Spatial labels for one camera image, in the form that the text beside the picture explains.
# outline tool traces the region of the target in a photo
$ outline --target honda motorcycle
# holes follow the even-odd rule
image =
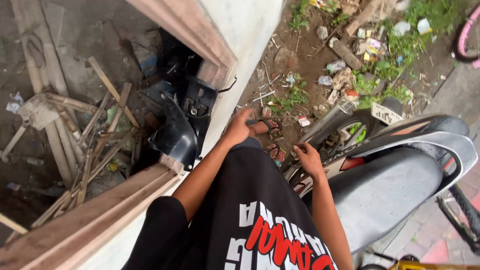
[[[467,137],[468,125],[459,118],[403,120],[402,105],[394,98],[374,103],[372,110],[353,109],[349,101],[337,104],[300,142],[318,150],[350,250],[356,253],[453,187],[478,156]],[[313,181],[300,162],[289,154],[280,169],[311,209]]]

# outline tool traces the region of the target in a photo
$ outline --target wall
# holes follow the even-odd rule
[[[233,83],[235,75],[238,81],[230,91],[221,94],[212,113],[202,151],[202,156],[205,156],[220,138],[262,57],[268,40],[280,20],[283,3],[282,0],[198,0],[198,2],[238,59],[227,85]],[[171,194],[177,186],[178,184],[168,194]],[[91,256],[80,269],[121,269],[130,256],[144,219],[145,213]]]

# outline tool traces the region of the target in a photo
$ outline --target foot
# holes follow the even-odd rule
[[[265,148],[268,148],[268,149],[271,149],[272,151],[270,151],[270,157],[272,159],[274,159],[278,153],[278,148],[276,147],[275,144],[271,144],[269,146],[265,146]]]
[[[273,120],[268,120],[268,122],[270,123],[270,125],[272,127],[274,127],[273,131],[276,131],[276,127],[278,127],[278,124],[273,121]],[[263,134],[263,133],[266,133],[268,131],[268,126],[263,122],[263,121],[259,121],[258,123],[255,123],[253,125],[250,125],[248,126],[250,128],[250,130],[254,131],[255,135],[256,134]]]

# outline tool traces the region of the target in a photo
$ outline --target tiled pavement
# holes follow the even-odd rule
[[[480,139],[475,140],[475,145],[478,153]],[[458,185],[473,206],[480,210],[480,163],[460,179]],[[451,206],[455,206],[454,210],[459,211],[455,202],[452,202]],[[467,243],[461,239],[438,208],[435,198],[420,206],[408,218],[403,228],[391,238],[392,240],[387,240],[386,243],[375,243],[375,251],[396,258],[413,254],[425,263],[480,265],[480,256],[473,254]],[[389,261],[377,257],[366,257],[364,263],[391,266]]]

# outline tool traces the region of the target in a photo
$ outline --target gray seat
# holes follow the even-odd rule
[[[357,252],[388,234],[435,193],[442,177],[434,158],[398,148],[331,178],[350,251]]]

